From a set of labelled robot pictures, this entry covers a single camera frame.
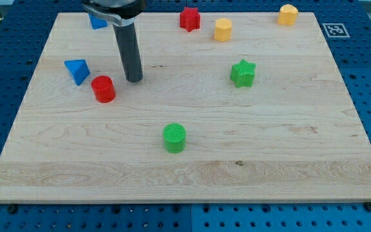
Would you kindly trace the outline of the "robot arm flange with clamp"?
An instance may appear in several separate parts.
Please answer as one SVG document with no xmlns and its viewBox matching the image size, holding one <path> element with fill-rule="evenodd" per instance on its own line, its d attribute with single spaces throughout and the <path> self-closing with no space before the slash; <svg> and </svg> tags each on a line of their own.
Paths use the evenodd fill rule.
<svg viewBox="0 0 371 232">
<path fill-rule="evenodd" d="M 134 23 L 147 7 L 146 0 L 81 0 L 85 12 L 116 26 Z"/>
</svg>

